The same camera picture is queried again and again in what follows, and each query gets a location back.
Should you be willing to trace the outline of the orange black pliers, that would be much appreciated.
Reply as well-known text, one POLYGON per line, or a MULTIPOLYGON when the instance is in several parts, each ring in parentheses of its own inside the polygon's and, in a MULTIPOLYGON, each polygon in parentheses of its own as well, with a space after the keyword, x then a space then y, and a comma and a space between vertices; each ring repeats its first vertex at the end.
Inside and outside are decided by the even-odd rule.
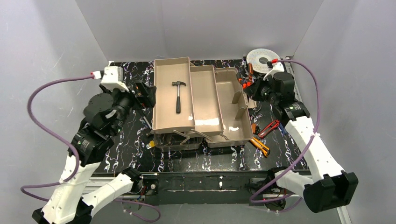
POLYGON ((247 78, 246 79, 243 79, 239 73, 237 74, 238 82, 242 85, 243 89, 246 89, 247 87, 250 87, 253 84, 254 70, 253 70, 252 63, 248 63, 247 68, 248 68, 248 70, 247 70, 247 78))

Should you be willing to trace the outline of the black handled claw hammer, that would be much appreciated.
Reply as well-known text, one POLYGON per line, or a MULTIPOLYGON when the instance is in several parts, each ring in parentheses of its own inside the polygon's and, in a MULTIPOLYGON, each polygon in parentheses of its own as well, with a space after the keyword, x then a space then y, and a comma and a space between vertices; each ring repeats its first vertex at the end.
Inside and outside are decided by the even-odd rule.
POLYGON ((180 98, 180 86, 186 86, 185 82, 182 81, 176 81, 172 82, 172 86, 177 87, 177 101, 176 101, 176 113, 180 114, 181 113, 181 98, 180 98))

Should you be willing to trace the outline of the beige plastic tool box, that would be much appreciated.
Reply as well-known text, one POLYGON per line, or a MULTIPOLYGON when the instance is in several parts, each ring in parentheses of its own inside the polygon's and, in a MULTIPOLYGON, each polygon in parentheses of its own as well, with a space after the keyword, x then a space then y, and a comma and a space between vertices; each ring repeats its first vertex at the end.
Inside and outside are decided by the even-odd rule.
POLYGON ((238 82, 239 70, 194 65, 188 57, 154 61, 156 105, 153 141, 165 151, 194 150, 206 142, 211 148, 243 146, 253 137, 248 100, 238 82), (176 113, 180 86, 181 113, 176 113))

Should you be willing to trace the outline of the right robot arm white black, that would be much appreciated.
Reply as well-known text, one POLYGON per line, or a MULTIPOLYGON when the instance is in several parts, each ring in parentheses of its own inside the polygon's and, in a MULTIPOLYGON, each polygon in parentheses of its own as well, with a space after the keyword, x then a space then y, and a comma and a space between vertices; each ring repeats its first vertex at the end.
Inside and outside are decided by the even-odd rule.
POLYGON ((296 98, 294 77, 277 72, 269 80, 243 84, 243 89, 250 99, 272 105, 273 114, 301 151, 289 167, 269 170, 270 181, 250 197, 250 202, 274 202, 274 198, 256 197, 275 185, 300 196, 314 213, 349 205, 358 177, 354 172, 346 172, 326 148, 318 133, 318 123, 312 121, 306 106, 296 98))

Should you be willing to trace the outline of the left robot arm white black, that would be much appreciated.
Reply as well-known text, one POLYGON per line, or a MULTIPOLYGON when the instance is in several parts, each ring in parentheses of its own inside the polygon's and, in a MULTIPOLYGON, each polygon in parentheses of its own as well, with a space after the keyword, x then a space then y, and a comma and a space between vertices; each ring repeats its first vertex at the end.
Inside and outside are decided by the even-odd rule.
POLYGON ((99 210, 142 183, 137 169, 126 168, 97 190, 84 192, 130 113, 152 108, 156 102, 156 87, 141 80, 131 88, 109 89, 101 85, 101 89, 102 93, 89 100, 78 132, 67 142, 66 164, 60 180, 53 184, 52 196, 32 214, 39 224, 88 224, 99 210))

